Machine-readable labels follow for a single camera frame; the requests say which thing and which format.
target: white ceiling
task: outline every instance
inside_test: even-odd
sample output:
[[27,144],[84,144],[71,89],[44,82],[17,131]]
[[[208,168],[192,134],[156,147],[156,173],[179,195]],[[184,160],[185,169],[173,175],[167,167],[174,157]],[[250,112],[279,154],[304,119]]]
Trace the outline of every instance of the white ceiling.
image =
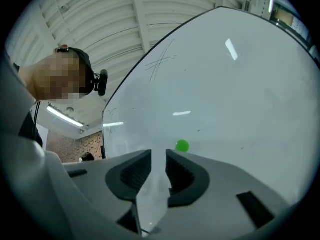
[[89,54],[93,71],[108,71],[105,96],[93,92],[73,104],[54,105],[84,123],[84,132],[57,119],[46,111],[48,103],[41,103],[38,124],[79,139],[101,131],[112,94],[159,40],[198,14],[218,6],[242,10],[245,1],[250,13],[270,19],[269,0],[33,0],[12,29],[6,49],[17,65],[28,66],[69,45]]

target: white surface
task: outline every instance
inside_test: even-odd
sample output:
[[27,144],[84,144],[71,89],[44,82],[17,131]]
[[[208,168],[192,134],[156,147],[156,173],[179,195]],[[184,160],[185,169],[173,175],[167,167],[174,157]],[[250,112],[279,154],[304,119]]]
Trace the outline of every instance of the white surface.
[[244,169],[289,204],[300,200],[318,162],[319,83],[300,44],[248,13],[218,8],[167,37],[129,75],[103,118],[124,122],[103,130],[108,156],[152,149],[151,176],[140,192],[147,201],[138,200],[142,228],[157,223],[150,213],[169,185],[165,150],[181,139],[189,153]]
[[299,35],[301,35],[304,40],[308,40],[309,29],[301,20],[299,20],[296,17],[293,17],[291,28],[295,30]]
[[45,151],[47,149],[47,139],[49,130],[47,128],[44,128],[40,124],[36,124],[36,128],[38,129],[39,135],[42,139],[42,148]]

